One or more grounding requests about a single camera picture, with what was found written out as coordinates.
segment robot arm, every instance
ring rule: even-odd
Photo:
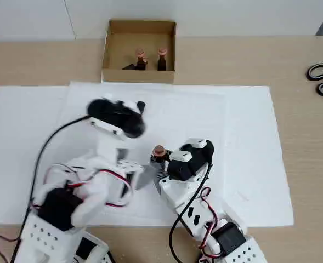
[[[212,143],[203,139],[189,139],[173,152],[156,146],[151,156],[151,165],[157,169],[156,188],[189,234],[201,242],[199,262],[265,263],[260,247],[247,235],[235,211],[223,200],[214,211],[207,200],[213,151]]]
[[[120,150],[144,132],[144,106],[106,99],[89,104],[87,120],[97,131],[97,148],[48,169],[33,197],[15,263],[114,262],[108,246],[87,233],[86,225],[106,205],[122,207],[132,198],[143,167],[125,160]]]

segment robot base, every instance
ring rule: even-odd
[[[15,263],[115,263],[107,244],[85,231],[61,231],[31,212]]]

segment table surface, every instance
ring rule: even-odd
[[[102,40],[0,43],[0,85],[100,82],[103,44]],[[176,84],[271,87],[295,225],[251,228],[250,233],[270,263],[323,262],[323,97],[304,75],[309,65],[323,61],[323,37],[178,38],[176,49]],[[12,237],[18,230],[0,226],[0,233]],[[174,262],[168,228],[90,231],[109,244],[117,263]],[[183,261],[194,262],[196,243],[183,229],[176,231],[174,240]],[[8,254],[11,249],[6,245]]]

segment small bottle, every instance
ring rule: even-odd
[[[157,62],[157,70],[165,71],[166,70],[166,60],[165,55],[167,53],[166,48],[161,48],[157,52],[159,54],[159,60]]]
[[[144,58],[145,52],[142,49],[137,49],[137,65],[135,70],[145,70],[146,69],[146,59]]]
[[[161,167],[165,169],[165,161],[169,162],[169,154],[162,145],[155,146],[154,150],[152,151],[152,156],[154,161],[160,163]]]

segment cardboard box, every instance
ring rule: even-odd
[[[103,80],[108,82],[173,83],[175,61],[174,21],[109,21],[103,59]],[[148,64],[145,71],[123,70],[137,63],[136,50],[142,48]],[[158,71],[157,51],[167,48],[166,71]]]

